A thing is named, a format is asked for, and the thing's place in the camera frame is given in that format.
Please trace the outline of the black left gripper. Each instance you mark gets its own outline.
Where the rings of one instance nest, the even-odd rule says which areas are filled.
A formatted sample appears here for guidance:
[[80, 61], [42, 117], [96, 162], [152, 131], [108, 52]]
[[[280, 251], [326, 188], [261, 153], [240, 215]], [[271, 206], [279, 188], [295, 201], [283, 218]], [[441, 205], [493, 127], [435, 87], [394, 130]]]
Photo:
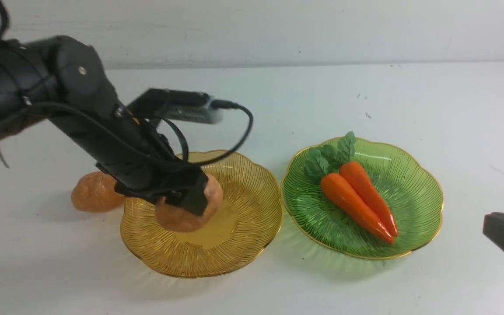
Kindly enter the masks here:
[[178, 207], [202, 217], [208, 205], [207, 175], [187, 157], [175, 155], [153, 124], [118, 104], [104, 110], [80, 110], [49, 103], [50, 121], [96, 160], [97, 168], [112, 176], [116, 191], [127, 197]]

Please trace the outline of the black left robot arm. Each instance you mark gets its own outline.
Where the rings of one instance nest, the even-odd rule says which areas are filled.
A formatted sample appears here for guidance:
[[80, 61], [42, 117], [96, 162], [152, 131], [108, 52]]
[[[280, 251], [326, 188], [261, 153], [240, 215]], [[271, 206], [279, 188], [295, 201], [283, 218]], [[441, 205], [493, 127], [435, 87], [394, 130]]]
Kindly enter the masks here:
[[208, 177], [177, 157], [152, 123], [157, 107], [124, 105], [96, 50], [68, 36], [0, 49], [0, 141], [49, 120], [116, 180], [115, 191], [201, 217]]

